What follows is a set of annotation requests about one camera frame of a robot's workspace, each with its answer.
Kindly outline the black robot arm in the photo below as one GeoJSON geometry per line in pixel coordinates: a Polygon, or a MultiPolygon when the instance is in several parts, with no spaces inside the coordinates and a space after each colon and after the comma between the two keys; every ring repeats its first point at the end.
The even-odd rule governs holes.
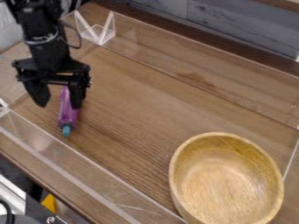
{"type": "Polygon", "coordinates": [[[70,57],[63,27],[59,21],[61,0],[2,0],[14,22],[22,29],[22,42],[31,57],[11,62],[27,95],[39,107],[51,97],[49,85],[65,86],[73,109],[81,107],[89,87],[89,65],[70,57]]]}

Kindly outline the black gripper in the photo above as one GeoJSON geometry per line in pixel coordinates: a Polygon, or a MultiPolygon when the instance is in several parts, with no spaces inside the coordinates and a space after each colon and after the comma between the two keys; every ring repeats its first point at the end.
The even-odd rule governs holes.
{"type": "Polygon", "coordinates": [[[62,40],[27,47],[31,57],[15,59],[11,67],[33,102],[43,108],[51,97],[46,84],[65,85],[70,106],[79,109],[89,87],[89,66],[70,57],[62,40]]]}

